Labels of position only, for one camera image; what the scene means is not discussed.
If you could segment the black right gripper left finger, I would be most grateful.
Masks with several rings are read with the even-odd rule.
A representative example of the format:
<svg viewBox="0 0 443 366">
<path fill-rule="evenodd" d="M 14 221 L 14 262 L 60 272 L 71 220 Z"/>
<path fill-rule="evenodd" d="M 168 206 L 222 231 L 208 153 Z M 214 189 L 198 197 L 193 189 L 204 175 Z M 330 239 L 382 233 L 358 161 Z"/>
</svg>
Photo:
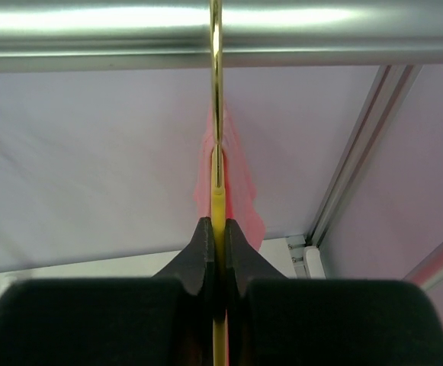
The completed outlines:
<svg viewBox="0 0 443 366">
<path fill-rule="evenodd" d="M 210 365 L 213 229 L 150 278 L 36 278 L 0 296 L 0 365 Z"/>
</svg>

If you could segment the pink t shirt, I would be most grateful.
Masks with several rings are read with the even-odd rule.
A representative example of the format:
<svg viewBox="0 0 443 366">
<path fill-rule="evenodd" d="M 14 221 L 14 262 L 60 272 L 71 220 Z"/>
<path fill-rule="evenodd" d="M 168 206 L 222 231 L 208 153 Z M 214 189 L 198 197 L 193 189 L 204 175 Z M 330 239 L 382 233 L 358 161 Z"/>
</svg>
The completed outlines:
<svg viewBox="0 0 443 366">
<path fill-rule="evenodd" d="M 197 182 L 194 189 L 198 217 L 210 216 L 213 147 L 213 122 L 209 118 L 200 147 Z M 227 199 L 226 217 L 239 224 L 249 245 L 258 251 L 265 236 L 265 225 L 255 209 L 256 188 L 238 129 L 228 110 L 223 111 L 223 157 Z"/>
</svg>

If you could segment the yellow hanger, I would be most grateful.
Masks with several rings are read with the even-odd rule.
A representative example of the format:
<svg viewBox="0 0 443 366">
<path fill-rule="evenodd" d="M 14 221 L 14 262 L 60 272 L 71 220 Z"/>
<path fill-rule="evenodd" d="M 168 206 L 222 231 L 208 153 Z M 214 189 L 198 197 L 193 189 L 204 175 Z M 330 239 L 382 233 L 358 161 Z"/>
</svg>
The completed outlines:
<svg viewBox="0 0 443 366">
<path fill-rule="evenodd" d="M 211 153 L 210 213 L 216 260 L 216 289 L 213 315 L 213 363 L 228 364 L 226 320 L 226 186 L 223 155 L 223 35 L 222 2 L 210 2 L 211 96 L 213 150 Z"/>
</svg>

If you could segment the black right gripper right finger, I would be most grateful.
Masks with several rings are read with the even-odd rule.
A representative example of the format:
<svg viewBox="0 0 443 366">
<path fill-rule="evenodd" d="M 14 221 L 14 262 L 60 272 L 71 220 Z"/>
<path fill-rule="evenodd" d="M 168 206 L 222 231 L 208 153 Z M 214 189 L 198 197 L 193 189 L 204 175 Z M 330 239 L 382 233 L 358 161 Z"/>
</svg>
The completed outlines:
<svg viewBox="0 0 443 366">
<path fill-rule="evenodd" d="M 432 302 L 405 281 L 287 278 L 226 222 L 232 365 L 443 365 Z"/>
</svg>

